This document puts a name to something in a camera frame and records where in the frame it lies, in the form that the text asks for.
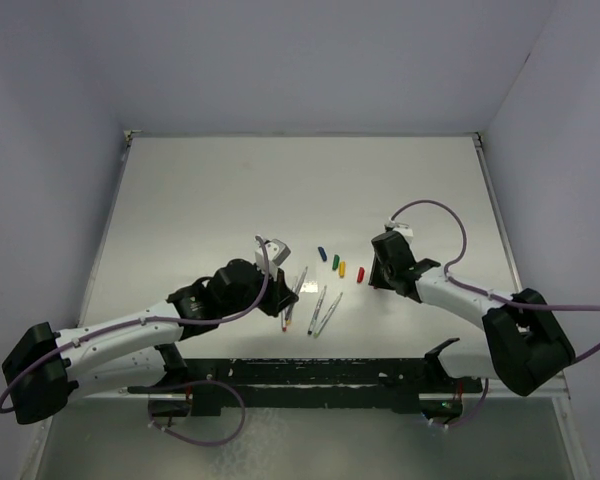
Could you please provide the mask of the yellow pen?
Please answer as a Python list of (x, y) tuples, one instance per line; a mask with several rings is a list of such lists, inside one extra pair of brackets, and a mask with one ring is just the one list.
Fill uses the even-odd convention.
[(295, 304), (292, 303), (286, 310), (285, 326), (288, 326), (292, 321), (292, 313), (293, 313), (294, 306), (295, 306)]

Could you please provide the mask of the purple pen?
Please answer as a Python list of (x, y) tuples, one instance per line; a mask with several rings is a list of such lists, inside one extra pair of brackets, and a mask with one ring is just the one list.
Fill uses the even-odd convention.
[(299, 275), (299, 277), (298, 277), (298, 279), (297, 279), (297, 281), (296, 281), (296, 284), (295, 284), (295, 286), (294, 286), (294, 293), (295, 293), (296, 295), (299, 295), (299, 294), (300, 294), (300, 292), (301, 292), (302, 286), (303, 286), (303, 284), (304, 284), (304, 281), (305, 281), (305, 278), (306, 278), (306, 275), (307, 275), (307, 273), (308, 273), (308, 266), (306, 266), (306, 267), (303, 269), (302, 273)]

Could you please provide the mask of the green pen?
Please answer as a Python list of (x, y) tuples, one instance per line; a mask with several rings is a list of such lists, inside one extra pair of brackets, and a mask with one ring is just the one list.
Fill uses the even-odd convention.
[(334, 300), (334, 302), (331, 304), (331, 306), (329, 307), (329, 309), (327, 310), (327, 313), (325, 314), (325, 316), (323, 317), (323, 319), (320, 321), (318, 327), (316, 328), (316, 330), (314, 331), (313, 338), (318, 338), (322, 331), (324, 330), (325, 326), (327, 325), (327, 323), (329, 322), (329, 320), (331, 319), (331, 317), (333, 316), (335, 310), (337, 309), (339, 303), (341, 302), (341, 299), (343, 297), (344, 292), (341, 292), (336, 299)]

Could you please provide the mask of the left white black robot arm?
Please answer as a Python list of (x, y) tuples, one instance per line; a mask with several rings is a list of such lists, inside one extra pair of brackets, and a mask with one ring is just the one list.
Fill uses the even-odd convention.
[(299, 297), (273, 263), (234, 259), (212, 276), (136, 314), (93, 327), (30, 327), (2, 363), (7, 383), (0, 414), (20, 425), (45, 420), (71, 402), (119, 387), (182, 387), (177, 343), (206, 334), (253, 310), (276, 317)]

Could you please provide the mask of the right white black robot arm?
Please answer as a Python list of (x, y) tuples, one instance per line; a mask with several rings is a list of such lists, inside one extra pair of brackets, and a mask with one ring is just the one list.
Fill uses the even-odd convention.
[(478, 377), (528, 396), (574, 363), (575, 350), (539, 292), (527, 288), (498, 300), (477, 293), (474, 285), (457, 286), (439, 262), (416, 260), (397, 229), (374, 237), (371, 245), (371, 286), (437, 307), (484, 333), (484, 343), (464, 345), (453, 338), (427, 353), (424, 376), (432, 389), (447, 391), (461, 377)]

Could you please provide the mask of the blue pen cap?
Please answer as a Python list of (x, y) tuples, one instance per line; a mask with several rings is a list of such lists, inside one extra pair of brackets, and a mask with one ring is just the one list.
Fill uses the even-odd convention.
[(327, 253), (326, 253), (326, 250), (325, 250), (325, 249), (324, 249), (322, 246), (319, 246), (319, 247), (318, 247), (318, 252), (319, 252), (319, 255), (320, 255), (320, 258), (321, 258), (321, 260), (322, 260), (323, 262), (326, 262), (326, 261), (327, 261), (327, 259), (328, 259), (328, 256), (327, 256)]

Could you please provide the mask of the blue pen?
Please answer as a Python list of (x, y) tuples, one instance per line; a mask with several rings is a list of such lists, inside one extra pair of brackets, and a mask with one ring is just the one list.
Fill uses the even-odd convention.
[(314, 332), (314, 329), (316, 327), (317, 321), (318, 321), (318, 317), (319, 317), (319, 313), (324, 301), (324, 298), (326, 296), (326, 292), (327, 292), (327, 285), (324, 285), (322, 290), (320, 291), (320, 294), (318, 296), (318, 300), (316, 302), (316, 306), (314, 308), (308, 329), (307, 329), (307, 335), (311, 336)]

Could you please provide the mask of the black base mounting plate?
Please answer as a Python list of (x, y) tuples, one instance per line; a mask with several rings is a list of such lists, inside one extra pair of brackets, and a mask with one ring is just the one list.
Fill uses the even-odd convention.
[(131, 394), (189, 393), (193, 416), (223, 408), (438, 409), (458, 390), (477, 394), (480, 380), (444, 376), (424, 359), (185, 359), (154, 386)]

